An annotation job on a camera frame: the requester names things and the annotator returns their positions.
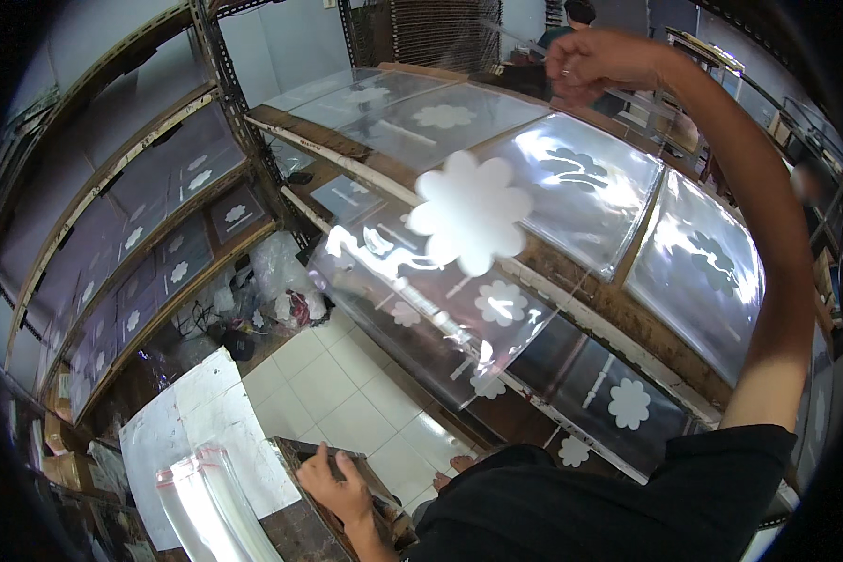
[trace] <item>dark hair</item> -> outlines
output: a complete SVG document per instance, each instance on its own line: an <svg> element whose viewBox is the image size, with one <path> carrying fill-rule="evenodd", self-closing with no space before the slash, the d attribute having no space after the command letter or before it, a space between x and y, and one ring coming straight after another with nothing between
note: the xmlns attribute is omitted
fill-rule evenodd
<svg viewBox="0 0 843 562"><path fill-rule="evenodd" d="M588 0L566 0L565 15L573 22L590 25L596 19L596 10Z"/></svg>

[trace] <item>white tile floor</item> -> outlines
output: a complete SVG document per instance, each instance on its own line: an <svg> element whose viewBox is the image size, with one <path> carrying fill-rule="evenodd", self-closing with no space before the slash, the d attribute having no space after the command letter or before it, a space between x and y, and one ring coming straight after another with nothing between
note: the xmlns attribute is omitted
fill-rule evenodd
<svg viewBox="0 0 843 562"><path fill-rule="evenodd" d="M339 309L284 344L244 387L267 437L365 453L408 512L436 496L437 470L455 475L452 457L476 456L472 442L424 411L430 396Z"/></svg>

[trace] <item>hand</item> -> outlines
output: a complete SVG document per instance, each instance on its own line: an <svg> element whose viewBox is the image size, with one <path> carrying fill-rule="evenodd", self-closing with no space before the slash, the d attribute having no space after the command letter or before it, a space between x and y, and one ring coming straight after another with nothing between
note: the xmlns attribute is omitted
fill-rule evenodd
<svg viewBox="0 0 843 562"><path fill-rule="evenodd" d="M369 486L345 452L337 451L334 458L347 478L345 482L338 482L332 476L325 442L321 442L315 456L296 471L296 479L315 501L333 511L345 527L357 525L371 517Z"/></svg>
<svg viewBox="0 0 843 562"><path fill-rule="evenodd" d="M664 63L675 53L650 39L610 30L581 30L553 41L547 76L569 107L586 105L607 88L655 90Z"/></svg>

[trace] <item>foot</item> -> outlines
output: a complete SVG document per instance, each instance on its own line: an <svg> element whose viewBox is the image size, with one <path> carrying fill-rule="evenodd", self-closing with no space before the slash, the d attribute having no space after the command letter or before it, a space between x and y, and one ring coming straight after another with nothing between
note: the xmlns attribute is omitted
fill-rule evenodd
<svg viewBox="0 0 843 562"><path fill-rule="evenodd" d="M447 475L445 475L442 472L437 472L434 475L434 483L433 483L434 489L439 492L440 489L442 489L443 487L447 486L450 483L450 480L452 480L452 478L448 477Z"/></svg>
<svg viewBox="0 0 843 562"><path fill-rule="evenodd" d="M450 459L450 466L457 472L464 472L474 466L474 459L468 455L457 455Z"/></svg>

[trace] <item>cardboard box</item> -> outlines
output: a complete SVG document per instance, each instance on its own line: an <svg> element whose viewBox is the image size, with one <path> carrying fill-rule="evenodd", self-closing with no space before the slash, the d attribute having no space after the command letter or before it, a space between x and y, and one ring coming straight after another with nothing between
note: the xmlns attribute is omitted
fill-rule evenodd
<svg viewBox="0 0 843 562"><path fill-rule="evenodd" d="M43 468L44 476L59 486L118 501L118 496L112 490L111 480L97 462L87 455L70 452L56 457L45 457Z"/></svg>
<svg viewBox="0 0 843 562"><path fill-rule="evenodd" d="M69 384L71 376L65 365L59 367L56 373L56 382L46 393L46 409L66 420L72 422L72 402L69 400Z"/></svg>
<svg viewBox="0 0 843 562"><path fill-rule="evenodd" d="M72 428L50 412L44 416L44 443L55 455L87 451L87 446L81 443Z"/></svg>

